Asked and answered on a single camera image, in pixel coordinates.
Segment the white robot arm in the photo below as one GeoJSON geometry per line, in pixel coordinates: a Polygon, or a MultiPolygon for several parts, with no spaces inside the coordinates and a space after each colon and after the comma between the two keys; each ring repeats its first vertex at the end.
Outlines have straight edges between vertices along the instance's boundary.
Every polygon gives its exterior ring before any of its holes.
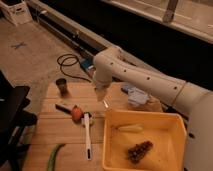
{"type": "Polygon", "coordinates": [[[93,83],[97,99],[102,101],[112,78],[128,82],[164,104],[188,116],[186,150],[182,169],[213,171],[213,91],[122,60],[123,50],[110,46],[93,58],[96,68],[93,83]]]}

